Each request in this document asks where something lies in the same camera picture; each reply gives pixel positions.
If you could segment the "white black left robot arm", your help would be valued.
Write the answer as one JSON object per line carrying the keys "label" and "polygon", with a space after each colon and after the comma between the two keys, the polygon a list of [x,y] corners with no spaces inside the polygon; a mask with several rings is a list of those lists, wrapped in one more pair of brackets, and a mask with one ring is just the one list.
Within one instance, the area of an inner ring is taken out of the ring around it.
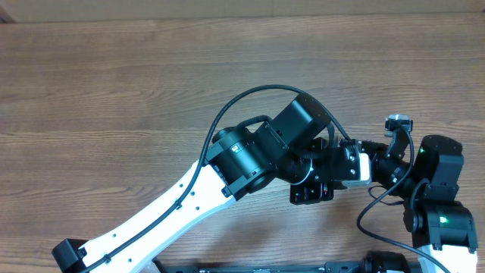
{"label": "white black left robot arm", "polygon": [[278,178],[309,182],[319,158],[305,148],[336,119],[307,93],[275,118],[210,128],[200,159],[167,192],[93,240],[66,239],[52,255],[62,272],[140,272],[195,224]]}

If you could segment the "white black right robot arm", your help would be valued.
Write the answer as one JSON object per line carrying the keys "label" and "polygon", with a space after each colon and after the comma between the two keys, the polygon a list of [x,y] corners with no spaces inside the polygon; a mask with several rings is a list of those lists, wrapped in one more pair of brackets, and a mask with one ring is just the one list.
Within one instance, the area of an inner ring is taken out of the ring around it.
{"label": "white black right robot arm", "polygon": [[402,199],[403,222],[412,239],[409,249],[418,255],[422,272],[475,272],[474,219],[456,199],[465,163],[461,143],[447,136],[425,136],[413,162],[406,163],[403,152],[409,146],[405,133],[396,134],[389,145],[364,141],[372,179]]}

